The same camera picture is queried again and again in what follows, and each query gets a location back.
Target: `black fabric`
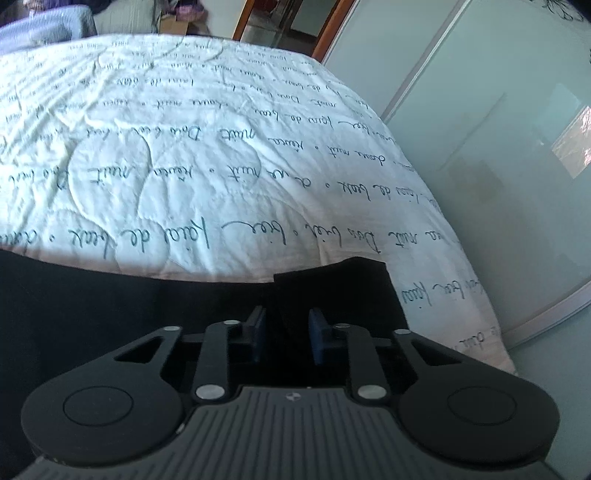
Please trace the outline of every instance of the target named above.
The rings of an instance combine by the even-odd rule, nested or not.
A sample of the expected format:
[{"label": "black fabric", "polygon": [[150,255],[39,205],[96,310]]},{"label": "black fabric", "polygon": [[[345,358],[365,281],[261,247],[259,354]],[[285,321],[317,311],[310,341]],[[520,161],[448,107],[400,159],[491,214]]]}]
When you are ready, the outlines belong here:
[{"label": "black fabric", "polygon": [[268,309],[267,343],[284,360],[277,375],[294,383],[314,375],[310,308],[374,336],[406,327],[385,265],[364,258],[276,275],[275,283],[238,284],[98,273],[0,251],[0,478],[34,459],[20,409],[37,386],[163,326],[199,333],[214,322],[246,320],[256,305]]}]

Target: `frosted glass panel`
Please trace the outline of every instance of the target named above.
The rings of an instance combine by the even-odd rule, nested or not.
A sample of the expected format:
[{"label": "frosted glass panel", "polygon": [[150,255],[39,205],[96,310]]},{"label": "frosted glass panel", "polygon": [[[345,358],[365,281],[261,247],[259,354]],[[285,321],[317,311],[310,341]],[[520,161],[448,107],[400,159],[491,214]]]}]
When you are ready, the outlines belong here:
[{"label": "frosted glass panel", "polygon": [[326,67],[381,115],[457,0],[361,0]]},{"label": "frosted glass panel", "polygon": [[545,5],[473,0],[388,123],[504,330],[591,277],[591,25]]}]

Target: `wooden door frame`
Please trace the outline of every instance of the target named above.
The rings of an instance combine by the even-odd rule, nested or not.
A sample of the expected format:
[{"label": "wooden door frame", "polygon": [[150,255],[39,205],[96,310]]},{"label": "wooden door frame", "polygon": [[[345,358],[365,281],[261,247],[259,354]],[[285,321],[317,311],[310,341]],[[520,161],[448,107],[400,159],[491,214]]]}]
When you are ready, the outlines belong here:
[{"label": "wooden door frame", "polygon": [[[316,45],[314,46],[314,51],[312,52],[313,59],[318,60],[319,62],[324,60],[326,53],[328,52],[333,40],[336,37],[336,34],[339,32],[339,29],[343,25],[343,22],[345,21],[345,18],[351,10],[351,7],[353,7],[355,1],[356,0],[337,0],[335,2],[335,5],[333,6],[328,18],[320,30],[318,39],[316,40]],[[240,19],[238,19],[236,30],[232,36],[232,40],[240,41],[242,38],[244,29],[248,23],[248,17],[251,16],[254,5],[255,0],[246,0],[244,9],[240,14]]]}]

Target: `round pad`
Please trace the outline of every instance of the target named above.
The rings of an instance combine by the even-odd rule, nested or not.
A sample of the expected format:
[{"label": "round pad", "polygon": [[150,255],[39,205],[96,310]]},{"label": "round pad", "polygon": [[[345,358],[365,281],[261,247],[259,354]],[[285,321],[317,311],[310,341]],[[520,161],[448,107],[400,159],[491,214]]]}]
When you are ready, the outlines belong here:
[{"label": "round pad", "polygon": [[133,406],[133,399],[119,388],[89,387],[66,399],[64,413],[78,425],[103,427],[120,421]]},{"label": "round pad", "polygon": [[84,365],[36,389],[21,413],[33,447],[77,466],[139,457],[171,438],[183,406],[159,369],[132,362]]},{"label": "round pad", "polygon": [[450,395],[447,405],[460,420],[474,425],[499,425],[515,413],[510,395],[489,387],[467,387]]},{"label": "round pad", "polygon": [[427,370],[398,405],[424,448],[475,465],[535,461],[550,448],[558,409],[536,385],[478,364]]}]

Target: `logo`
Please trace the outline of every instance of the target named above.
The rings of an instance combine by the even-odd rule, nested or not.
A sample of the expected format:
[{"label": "logo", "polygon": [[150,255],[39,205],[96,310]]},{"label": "logo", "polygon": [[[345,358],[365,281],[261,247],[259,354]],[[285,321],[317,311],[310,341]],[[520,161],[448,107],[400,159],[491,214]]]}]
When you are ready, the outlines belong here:
[{"label": "logo", "polygon": [[298,401],[298,400],[301,400],[301,395],[298,392],[288,393],[285,397],[289,401]]}]

